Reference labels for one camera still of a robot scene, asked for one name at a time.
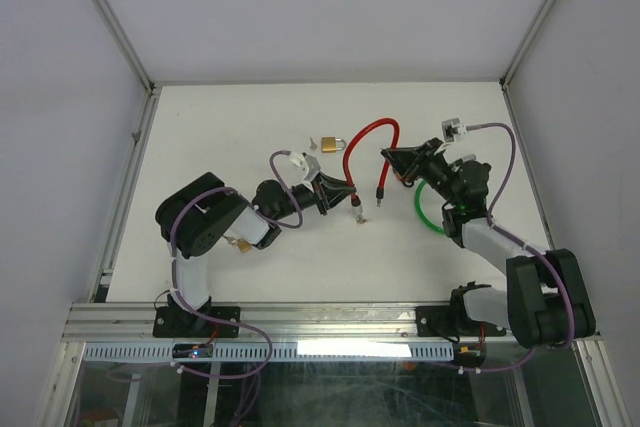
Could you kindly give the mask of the red cable lock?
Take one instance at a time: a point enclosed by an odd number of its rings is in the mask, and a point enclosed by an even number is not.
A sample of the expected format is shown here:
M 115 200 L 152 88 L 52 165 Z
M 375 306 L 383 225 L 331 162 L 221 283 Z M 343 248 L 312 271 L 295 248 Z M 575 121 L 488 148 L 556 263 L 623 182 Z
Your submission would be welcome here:
M 343 157 L 342 157 L 342 168 L 343 168 L 343 173 L 345 176 L 345 180 L 350 184 L 356 187 L 355 181 L 353 179 L 353 175 L 351 173 L 351 168 L 350 168 L 350 160 L 351 160 L 351 156 L 353 154 L 353 151 L 355 150 L 355 148 L 362 142 L 362 140 L 368 136 L 369 134 L 371 134 L 372 132 L 374 132 L 375 130 L 384 127 L 384 126 L 390 126 L 392 129 L 392 137 L 391 137 L 391 142 L 390 142 L 390 147 L 397 147 L 398 146 L 398 141 L 400 138 L 400 124 L 398 123 L 398 121 L 394 118 L 390 118 L 390 117 L 384 117 L 384 118 L 380 118 L 377 119 L 371 123 L 369 123 L 368 125 L 366 125 L 365 127 L 363 127 L 353 138 L 352 140 L 347 144 L 347 147 L 344 151 Z M 389 171 L 390 171 L 390 164 L 385 160 L 380 172 L 380 176 L 379 176 L 379 180 L 377 183 L 377 187 L 376 187 L 376 193 L 375 193 L 375 198 L 376 198 L 376 206 L 380 207 L 382 200 L 384 199 L 384 195 L 385 195 L 385 186 L 386 186 L 386 181 L 389 175 Z M 352 195 L 350 197 L 350 204 L 351 204 L 351 209 L 353 212 L 353 215 L 355 217 L 355 219 L 362 215 L 364 216 L 363 212 L 362 212 L 362 203 L 361 203 L 361 199 L 357 193 L 357 188 L 356 188 L 356 192 L 354 195 Z

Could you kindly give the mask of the red lock keys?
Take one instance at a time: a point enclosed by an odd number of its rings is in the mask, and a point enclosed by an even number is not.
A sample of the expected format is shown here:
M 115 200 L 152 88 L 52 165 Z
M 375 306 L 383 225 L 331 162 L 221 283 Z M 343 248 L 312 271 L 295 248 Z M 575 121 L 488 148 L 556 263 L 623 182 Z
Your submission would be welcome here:
M 360 215 L 356 218 L 356 223 L 359 225 L 363 225 L 366 224 L 368 222 L 370 222 L 371 219 L 370 218 L 365 218 L 364 216 Z

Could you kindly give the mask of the green cable lock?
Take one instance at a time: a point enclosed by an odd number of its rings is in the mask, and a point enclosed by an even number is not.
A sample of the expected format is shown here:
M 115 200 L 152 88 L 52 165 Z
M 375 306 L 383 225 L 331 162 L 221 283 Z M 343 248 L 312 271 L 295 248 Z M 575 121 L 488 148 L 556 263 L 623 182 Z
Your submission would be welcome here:
M 437 225 L 436 223 L 434 223 L 433 221 L 431 221 L 425 214 L 423 207 L 422 207 L 422 203 L 421 203 L 421 195 L 423 193 L 424 188 L 426 187 L 426 182 L 425 181 L 421 181 L 418 186 L 416 187 L 416 190 L 414 192 L 413 195 L 413 207 L 414 210 L 419 218 L 419 220 L 431 231 L 435 232 L 436 234 L 439 235 L 444 235 L 444 229 L 442 228 L 441 225 Z

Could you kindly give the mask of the large brass padlock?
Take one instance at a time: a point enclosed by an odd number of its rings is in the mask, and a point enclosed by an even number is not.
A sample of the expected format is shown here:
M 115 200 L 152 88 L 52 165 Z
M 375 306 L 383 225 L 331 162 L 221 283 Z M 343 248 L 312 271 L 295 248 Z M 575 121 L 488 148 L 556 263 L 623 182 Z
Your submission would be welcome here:
M 347 147 L 347 142 L 338 137 L 325 136 L 321 138 L 320 148 L 322 153 L 337 153 L 344 151 Z

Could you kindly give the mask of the small brass padlock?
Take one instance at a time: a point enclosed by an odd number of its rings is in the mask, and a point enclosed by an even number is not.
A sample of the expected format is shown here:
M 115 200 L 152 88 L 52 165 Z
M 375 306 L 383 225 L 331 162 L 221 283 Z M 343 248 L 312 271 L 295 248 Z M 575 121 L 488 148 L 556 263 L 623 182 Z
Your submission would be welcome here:
M 252 249 L 252 246 L 245 239 L 237 239 L 234 246 L 241 252 L 246 253 Z

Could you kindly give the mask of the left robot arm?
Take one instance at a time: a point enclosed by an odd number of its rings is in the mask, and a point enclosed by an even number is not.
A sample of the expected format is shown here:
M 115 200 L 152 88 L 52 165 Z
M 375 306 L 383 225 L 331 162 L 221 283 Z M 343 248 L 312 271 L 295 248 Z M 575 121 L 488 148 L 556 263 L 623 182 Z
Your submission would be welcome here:
M 326 215 L 355 192 L 346 181 L 319 172 L 309 183 L 290 188 L 265 180 L 248 201 L 207 172 L 174 193 L 155 213 L 172 271 L 167 305 L 156 309 L 153 336 L 236 338 L 241 308 L 212 302 L 205 286 L 208 253 L 225 236 L 241 247 L 264 250 L 282 232 L 285 218 L 309 208 Z

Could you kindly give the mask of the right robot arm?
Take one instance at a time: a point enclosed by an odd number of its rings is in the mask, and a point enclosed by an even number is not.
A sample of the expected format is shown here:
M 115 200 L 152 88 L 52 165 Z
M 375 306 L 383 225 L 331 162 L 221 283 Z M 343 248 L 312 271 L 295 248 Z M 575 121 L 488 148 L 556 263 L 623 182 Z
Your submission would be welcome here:
M 458 247 L 489 262 L 503 289 L 470 282 L 455 289 L 448 325 L 469 334 L 481 323 L 509 330 L 524 348 L 567 345 L 596 331 L 596 318 L 575 254 L 540 251 L 489 214 L 491 166 L 474 157 L 454 163 L 437 138 L 416 147 L 386 148 L 382 157 L 403 181 L 423 180 L 444 200 L 443 230 Z

